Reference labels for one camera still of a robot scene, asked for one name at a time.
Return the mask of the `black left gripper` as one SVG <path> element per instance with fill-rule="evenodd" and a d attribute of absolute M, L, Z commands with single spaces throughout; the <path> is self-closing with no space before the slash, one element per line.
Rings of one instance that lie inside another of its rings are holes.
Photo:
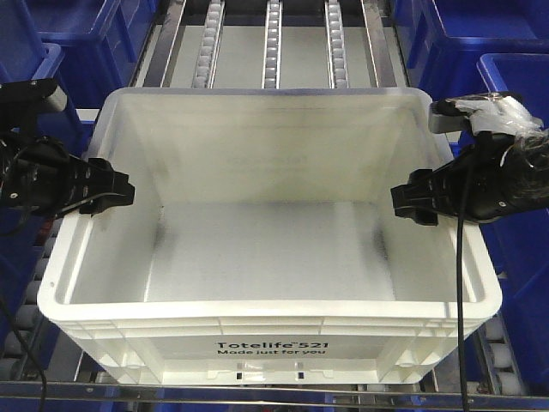
<path fill-rule="evenodd" d="M 83 215 L 97 215 L 130 206 L 134 197 L 129 176 L 115 171 L 105 159 L 85 162 L 48 136 L 34 142 L 1 136 L 3 208 L 44 217 L 61 217 L 75 209 Z"/>

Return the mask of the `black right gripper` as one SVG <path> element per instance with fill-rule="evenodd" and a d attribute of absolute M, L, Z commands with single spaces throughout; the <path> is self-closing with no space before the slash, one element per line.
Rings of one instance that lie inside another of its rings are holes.
<path fill-rule="evenodd" d="M 540 136 L 522 152 L 513 136 L 481 132 L 453 161 L 435 172 L 413 171 L 390 194 L 395 216 L 421 226 L 437 226 L 437 213 L 487 223 L 545 209 L 548 150 Z"/>

